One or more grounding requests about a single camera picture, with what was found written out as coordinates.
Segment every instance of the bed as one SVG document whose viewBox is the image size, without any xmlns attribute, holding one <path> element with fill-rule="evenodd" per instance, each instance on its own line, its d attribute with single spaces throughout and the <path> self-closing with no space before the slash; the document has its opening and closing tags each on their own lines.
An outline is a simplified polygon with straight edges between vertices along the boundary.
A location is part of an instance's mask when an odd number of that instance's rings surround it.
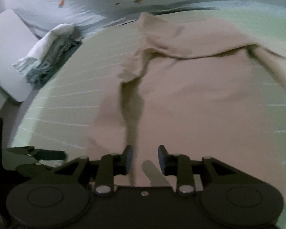
<svg viewBox="0 0 286 229">
<path fill-rule="evenodd" d="M 227 19 L 256 36 L 273 36 L 286 41 L 286 18 L 267 12 L 226 8 L 171 13 L 160 15 L 160 18 L 186 23 L 206 16 Z M 141 37 L 137 23 L 132 22 L 108 27 L 84 39 L 82 46 L 40 90 L 18 128 L 12 147 L 33 145 L 64 150 L 69 160 L 85 155 L 88 133 L 107 80 L 119 72 L 120 63 L 133 54 Z M 259 88 L 275 127 L 273 133 L 280 143 L 278 151 L 286 187 L 286 93 L 258 64 L 254 67 L 254 75 L 258 77 Z M 278 224 L 280 228 L 286 228 L 286 205 Z"/>
</svg>

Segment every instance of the mattress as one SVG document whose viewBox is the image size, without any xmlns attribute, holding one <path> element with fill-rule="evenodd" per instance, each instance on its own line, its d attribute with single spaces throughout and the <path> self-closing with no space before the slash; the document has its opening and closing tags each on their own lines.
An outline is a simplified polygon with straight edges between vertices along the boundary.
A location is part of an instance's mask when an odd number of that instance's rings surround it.
<svg viewBox="0 0 286 229">
<path fill-rule="evenodd" d="M 160 17 L 170 22 L 186 23 L 206 16 L 227 19 L 256 36 L 273 36 L 286 41 L 286 18 L 266 12 L 196 10 Z M 69 160 L 85 155 L 88 133 L 107 80 L 119 72 L 120 63 L 134 53 L 141 37 L 137 23 L 133 22 L 109 27 L 86 38 L 57 75 L 40 90 L 20 124 L 12 146 L 33 145 L 64 150 Z M 253 74 L 259 80 L 265 106 L 273 120 L 286 187 L 286 93 L 260 65 L 255 64 Z M 286 228 L 286 205 L 278 225 Z"/>
</svg>

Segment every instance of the metal pin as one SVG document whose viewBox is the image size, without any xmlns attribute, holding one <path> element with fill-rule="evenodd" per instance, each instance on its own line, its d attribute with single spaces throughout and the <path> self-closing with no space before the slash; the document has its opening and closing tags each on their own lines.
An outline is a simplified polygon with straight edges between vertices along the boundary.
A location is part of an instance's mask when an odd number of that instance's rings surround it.
<svg viewBox="0 0 286 229">
<path fill-rule="evenodd" d="M 141 192 L 141 195 L 142 195 L 142 196 L 148 196 L 149 193 L 148 193 L 147 191 L 142 191 L 142 192 Z"/>
<path fill-rule="evenodd" d="M 99 194 L 106 194 L 111 191 L 111 188 L 106 185 L 101 185 L 101 186 L 96 187 L 95 191 L 98 192 Z"/>
<path fill-rule="evenodd" d="M 182 185 L 179 187 L 179 191 L 186 194 L 186 193 L 192 193 L 194 192 L 194 187 L 191 185 Z"/>
</svg>

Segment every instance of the white towel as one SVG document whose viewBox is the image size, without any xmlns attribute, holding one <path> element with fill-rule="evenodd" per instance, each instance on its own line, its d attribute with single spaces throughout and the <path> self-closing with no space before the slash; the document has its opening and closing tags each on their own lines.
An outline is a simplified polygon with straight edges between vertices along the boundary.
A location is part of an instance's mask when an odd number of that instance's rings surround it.
<svg viewBox="0 0 286 229">
<path fill-rule="evenodd" d="M 31 69 L 42 63 L 55 39 L 61 35 L 71 36 L 74 28 L 74 24 L 60 24 L 56 26 L 33 46 L 27 56 L 19 59 L 13 66 L 25 77 Z"/>
</svg>

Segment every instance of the pink cloth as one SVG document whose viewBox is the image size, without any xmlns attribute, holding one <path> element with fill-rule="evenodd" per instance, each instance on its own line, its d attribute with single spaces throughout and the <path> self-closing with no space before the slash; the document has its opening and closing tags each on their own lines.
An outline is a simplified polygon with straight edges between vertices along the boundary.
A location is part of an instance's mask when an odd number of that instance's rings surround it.
<svg viewBox="0 0 286 229">
<path fill-rule="evenodd" d="M 131 144 L 131 175 L 117 184 L 168 185 L 157 155 L 163 144 L 192 160 L 213 156 L 283 192 L 272 129 L 251 74 L 254 40 L 218 18 L 175 25 L 142 13 L 139 23 L 144 39 L 108 87 L 88 156 Z"/>
</svg>

